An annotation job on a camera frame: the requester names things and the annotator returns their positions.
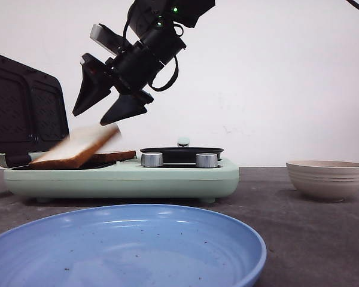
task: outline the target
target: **open lid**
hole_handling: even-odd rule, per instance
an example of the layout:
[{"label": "open lid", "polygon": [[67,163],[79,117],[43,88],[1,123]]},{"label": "open lid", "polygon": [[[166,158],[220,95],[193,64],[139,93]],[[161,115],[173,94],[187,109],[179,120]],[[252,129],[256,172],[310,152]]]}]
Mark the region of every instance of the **open lid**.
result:
[{"label": "open lid", "polygon": [[48,151],[69,134],[59,81],[0,55],[0,155],[7,167]]}]

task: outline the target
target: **white wall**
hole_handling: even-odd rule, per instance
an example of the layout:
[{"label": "white wall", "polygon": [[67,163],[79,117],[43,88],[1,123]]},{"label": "white wall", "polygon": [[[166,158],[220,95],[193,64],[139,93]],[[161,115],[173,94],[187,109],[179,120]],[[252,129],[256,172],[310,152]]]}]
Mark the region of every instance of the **white wall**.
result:
[{"label": "white wall", "polygon": [[[92,24],[121,33],[131,2],[0,0],[0,54],[60,80],[71,129],[97,123],[118,94],[73,117],[80,56],[110,56],[89,39]],[[224,148],[240,166],[359,161],[359,11],[346,1],[217,0],[183,38],[178,81],[153,92],[147,114],[121,121],[123,138],[107,150],[185,135],[193,146]]]}]

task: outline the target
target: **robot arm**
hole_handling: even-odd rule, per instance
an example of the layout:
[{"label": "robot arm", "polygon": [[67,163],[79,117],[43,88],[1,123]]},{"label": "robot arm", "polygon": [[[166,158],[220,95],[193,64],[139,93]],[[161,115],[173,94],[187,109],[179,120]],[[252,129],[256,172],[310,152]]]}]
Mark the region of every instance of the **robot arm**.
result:
[{"label": "robot arm", "polygon": [[[91,54],[83,56],[83,82],[73,114],[79,115],[98,103],[110,94],[112,86],[120,96],[101,119],[102,125],[146,113],[145,105],[151,103],[153,97],[143,88],[149,85],[155,91],[166,90],[178,76],[176,55],[186,45],[175,27],[182,33],[178,23],[195,27],[198,18],[213,6],[214,0],[135,0],[129,9],[123,36],[105,25],[94,25],[91,39],[115,58],[109,58],[104,64]],[[140,38],[134,45],[126,39],[128,26]],[[176,62],[173,77],[165,86],[154,88],[157,73],[172,59]]]}]

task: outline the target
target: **blue plastic plate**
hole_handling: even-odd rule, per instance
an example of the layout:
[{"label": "blue plastic plate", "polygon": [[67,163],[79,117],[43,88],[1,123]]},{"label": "blue plastic plate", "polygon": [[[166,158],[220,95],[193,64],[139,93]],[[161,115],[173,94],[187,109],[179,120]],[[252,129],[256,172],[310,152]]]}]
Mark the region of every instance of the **blue plastic plate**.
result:
[{"label": "blue plastic plate", "polygon": [[0,287],[252,286],[266,260],[248,225],[193,207],[63,213],[0,235]]}]

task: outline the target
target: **beige bowl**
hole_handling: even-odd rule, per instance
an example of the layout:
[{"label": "beige bowl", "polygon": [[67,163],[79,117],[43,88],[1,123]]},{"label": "beige bowl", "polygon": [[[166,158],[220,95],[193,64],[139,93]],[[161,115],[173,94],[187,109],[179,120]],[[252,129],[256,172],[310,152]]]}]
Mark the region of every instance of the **beige bowl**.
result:
[{"label": "beige bowl", "polygon": [[342,200],[359,190],[359,163],[295,160],[286,165],[295,188],[308,196]]}]

